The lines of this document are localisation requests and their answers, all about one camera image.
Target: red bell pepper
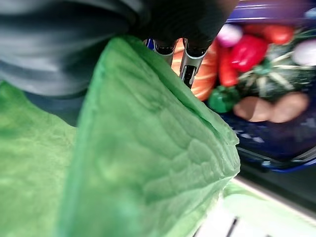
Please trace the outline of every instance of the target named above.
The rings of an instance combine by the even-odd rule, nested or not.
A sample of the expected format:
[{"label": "red bell pepper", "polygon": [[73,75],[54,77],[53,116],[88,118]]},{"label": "red bell pepper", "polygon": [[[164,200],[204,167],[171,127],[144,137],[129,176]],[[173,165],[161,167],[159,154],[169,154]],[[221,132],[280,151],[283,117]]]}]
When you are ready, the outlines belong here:
[{"label": "red bell pepper", "polygon": [[264,37],[270,43],[286,44],[294,38],[294,27],[273,24],[249,24],[243,28],[246,34]]},{"label": "red bell pepper", "polygon": [[240,72],[247,72],[259,64],[268,50],[268,42],[264,39],[244,35],[233,47],[232,66]]},{"label": "red bell pepper", "polygon": [[232,66],[231,50],[225,47],[220,49],[219,80],[225,87],[238,84],[238,72]]}]

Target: squash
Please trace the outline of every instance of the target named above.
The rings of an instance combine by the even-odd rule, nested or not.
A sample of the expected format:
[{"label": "squash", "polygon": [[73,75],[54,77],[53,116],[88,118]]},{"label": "squash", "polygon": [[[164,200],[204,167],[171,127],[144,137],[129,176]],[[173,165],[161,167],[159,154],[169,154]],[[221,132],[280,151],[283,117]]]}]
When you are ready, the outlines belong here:
[{"label": "squash", "polygon": [[[179,76],[184,46],[182,39],[176,45],[172,61],[172,69]],[[201,101],[205,101],[210,96],[217,79],[218,64],[218,43],[215,40],[209,47],[202,65],[195,77],[191,91]]]},{"label": "squash", "polygon": [[309,86],[316,75],[316,67],[300,66],[292,60],[295,43],[270,44],[266,58],[252,70],[239,76],[237,89],[242,97],[258,96],[275,102],[292,91]]}]

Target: carrot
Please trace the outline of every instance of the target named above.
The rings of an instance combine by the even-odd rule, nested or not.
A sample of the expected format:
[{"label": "carrot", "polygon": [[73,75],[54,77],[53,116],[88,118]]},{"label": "carrot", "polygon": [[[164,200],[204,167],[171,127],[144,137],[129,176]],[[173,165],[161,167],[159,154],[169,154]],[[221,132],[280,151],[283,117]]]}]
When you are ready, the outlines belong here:
[{"label": "carrot", "polygon": [[[184,46],[180,39],[177,43],[171,66],[178,75],[180,74],[183,51]],[[208,99],[215,86],[218,69],[218,54],[218,42],[215,40],[208,48],[191,88],[192,93],[201,101]]]},{"label": "carrot", "polygon": [[222,86],[230,87],[238,84],[238,72],[232,66],[231,50],[221,47],[219,80]]}]

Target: green bell pepper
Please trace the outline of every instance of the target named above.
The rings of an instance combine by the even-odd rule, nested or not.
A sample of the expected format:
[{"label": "green bell pepper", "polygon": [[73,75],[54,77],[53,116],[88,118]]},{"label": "green bell pepper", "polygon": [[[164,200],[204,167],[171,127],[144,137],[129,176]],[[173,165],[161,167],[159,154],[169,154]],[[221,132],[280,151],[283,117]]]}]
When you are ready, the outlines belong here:
[{"label": "green bell pepper", "polygon": [[231,111],[235,104],[240,101],[240,95],[234,86],[215,88],[208,99],[209,107],[218,113]]}]

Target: potato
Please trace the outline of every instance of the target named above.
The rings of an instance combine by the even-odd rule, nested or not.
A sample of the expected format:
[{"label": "potato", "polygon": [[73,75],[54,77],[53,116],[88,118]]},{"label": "potato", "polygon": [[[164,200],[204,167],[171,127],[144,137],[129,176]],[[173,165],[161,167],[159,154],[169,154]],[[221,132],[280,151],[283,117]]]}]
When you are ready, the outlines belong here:
[{"label": "potato", "polygon": [[269,120],[275,123],[291,121],[301,115],[308,105],[309,98],[306,94],[290,92],[277,101]]},{"label": "potato", "polygon": [[234,114],[249,122],[267,121],[272,115],[273,106],[258,97],[249,96],[234,106]]}]

